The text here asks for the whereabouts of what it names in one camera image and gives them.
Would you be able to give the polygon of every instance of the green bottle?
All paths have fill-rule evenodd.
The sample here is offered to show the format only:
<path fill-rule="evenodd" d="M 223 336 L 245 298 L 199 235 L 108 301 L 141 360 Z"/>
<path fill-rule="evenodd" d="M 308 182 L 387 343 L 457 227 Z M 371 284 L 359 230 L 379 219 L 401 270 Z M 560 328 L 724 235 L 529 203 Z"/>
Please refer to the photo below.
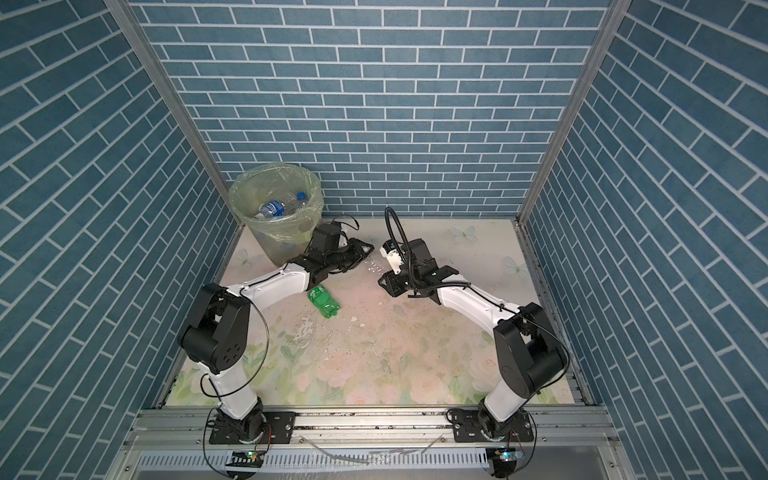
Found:
<path fill-rule="evenodd" d="M 318 285 L 311 289 L 306 295 L 310 298 L 310 301 L 315 304 L 320 313 L 326 318 L 330 318 L 339 312 L 339 302 L 336 302 L 331 294 L 322 285 Z"/>

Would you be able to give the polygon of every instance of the brick wallpaper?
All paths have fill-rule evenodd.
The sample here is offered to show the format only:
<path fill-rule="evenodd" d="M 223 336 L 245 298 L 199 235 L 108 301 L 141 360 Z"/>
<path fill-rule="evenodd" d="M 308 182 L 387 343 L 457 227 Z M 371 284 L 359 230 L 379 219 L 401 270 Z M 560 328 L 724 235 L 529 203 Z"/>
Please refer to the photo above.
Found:
<path fill-rule="evenodd" d="M 255 3 L 131 3 L 228 180 L 285 161 L 328 213 L 513 217 L 608 0 Z"/>
<path fill-rule="evenodd" d="M 0 0 L 0 478 L 104 475 L 233 219 L 101 0 Z"/>
<path fill-rule="evenodd" d="M 634 0 L 529 224 L 638 478 L 768 478 L 767 25 Z"/>

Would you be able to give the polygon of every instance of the trash bin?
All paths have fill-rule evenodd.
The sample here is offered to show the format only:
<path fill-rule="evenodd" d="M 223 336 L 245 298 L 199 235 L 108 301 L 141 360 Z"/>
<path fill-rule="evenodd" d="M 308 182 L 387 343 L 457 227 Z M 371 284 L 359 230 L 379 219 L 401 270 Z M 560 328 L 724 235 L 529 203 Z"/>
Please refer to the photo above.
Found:
<path fill-rule="evenodd" d="M 255 218 L 259 207 L 286 191 L 304 192 L 309 201 L 285 217 Z M 237 216 L 250 228 L 276 266 L 304 252 L 325 205 L 319 178 L 306 168 L 284 163 L 268 164 L 240 174 L 230 188 L 230 200 Z"/>

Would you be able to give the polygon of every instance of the plastic bottle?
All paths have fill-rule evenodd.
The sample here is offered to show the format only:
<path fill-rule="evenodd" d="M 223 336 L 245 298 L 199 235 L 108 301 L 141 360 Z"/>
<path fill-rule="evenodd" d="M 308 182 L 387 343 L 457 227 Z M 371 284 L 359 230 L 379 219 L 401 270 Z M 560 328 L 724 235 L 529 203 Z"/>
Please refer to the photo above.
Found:
<path fill-rule="evenodd" d="M 260 220 L 269 220 L 273 217 L 290 215 L 296 213 L 296 210 L 306 205 L 308 201 L 309 199 L 304 192 L 299 192 L 296 195 L 286 192 L 278 198 L 270 200 L 259 207 L 259 213 L 256 214 L 256 218 Z"/>
<path fill-rule="evenodd" d="M 331 294 L 322 285 L 318 285 L 311 289 L 306 295 L 310 298 L 310 301 L 315 304 L 317 309 L 326 318 L 330 318 L 336 315 L 341 308 L 339 302 L 336 302 Z"/>

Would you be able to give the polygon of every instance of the floral tablecloth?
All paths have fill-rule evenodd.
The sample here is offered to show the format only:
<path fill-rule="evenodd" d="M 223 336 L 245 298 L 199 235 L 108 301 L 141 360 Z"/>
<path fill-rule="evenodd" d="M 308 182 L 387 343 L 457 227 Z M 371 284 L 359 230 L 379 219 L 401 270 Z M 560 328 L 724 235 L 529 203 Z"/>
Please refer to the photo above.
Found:
<path fill-rule="evenodd" d="M 513 303 L 537 302 L 508 220 L 404 220 L 409 239 L 423 238 L 438 265 L 451 265 L 484 290 Z M 266 405 L 474 405 L 500 380 L 493 338 L 463 315 L 427 299 L 390 297 L 377 285 L 389 265 L 378 246 L 384 220 L 360 221 L 358 237 L 376 246 L 356 269 L 323 282 L 341 304 L 323 318 L 306 294 L 263 311 L 270 326 L 266 362 L 252 383 Z M 246 229 L 221 281 L 239 283 L 276 267 Z M 264 355 L 263 324 L 251 312 L 243 355 L 250 376 Z M 186 360 L 169 406 L 214 405 L 200 393 L 201 372 Z M 531 403 L 573 403 L 568 382 Z"/>

